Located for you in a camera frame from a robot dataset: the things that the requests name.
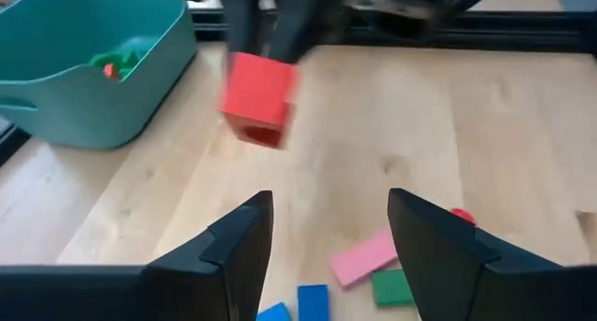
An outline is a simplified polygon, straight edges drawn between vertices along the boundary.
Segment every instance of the wooden table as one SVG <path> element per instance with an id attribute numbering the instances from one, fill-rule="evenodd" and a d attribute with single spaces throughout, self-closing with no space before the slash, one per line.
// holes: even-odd
<path id="1" fill-rule="evenodd" d="M 262 307 L 295 311 L 296 286 L 323 283 L 336 320 L 414 320 L 411 308 L 377 310 L 369 284 L 342 292 L 328 267 L 387 226 L 393 187 L 464 207 L 561 264 L 590 261 L 576 213 L 596 210 L 591 57 L 321 47 L 300 67 L 287 150 L 271 150 L 239 142 L 216 112 L 222 55 L 201 45 L 134 144 L 27 143 L 0 170 L 0 262 L 149 262 L 272 189 Z"/>

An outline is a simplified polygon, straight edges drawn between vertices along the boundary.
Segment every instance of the plastic bin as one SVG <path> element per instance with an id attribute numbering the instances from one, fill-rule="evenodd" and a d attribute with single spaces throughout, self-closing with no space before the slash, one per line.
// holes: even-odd
<path id="1" fill-rule="evenodd" d="M 121 81 L 94 55 L 141 50 Z M 118 147 L 197 51 L 182 0 L 20 0 L 0 13 L 0 116 L 50 143 Z"/>

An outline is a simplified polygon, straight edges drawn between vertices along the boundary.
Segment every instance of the red cube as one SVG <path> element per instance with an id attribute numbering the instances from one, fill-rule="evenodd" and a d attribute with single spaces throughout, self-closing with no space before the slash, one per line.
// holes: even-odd
<path id="1" fill-rule="evenodd" d="M 296 67 L 234 53 L 220 111 L 244 141 L 279 148 L 290 119 Z"/>

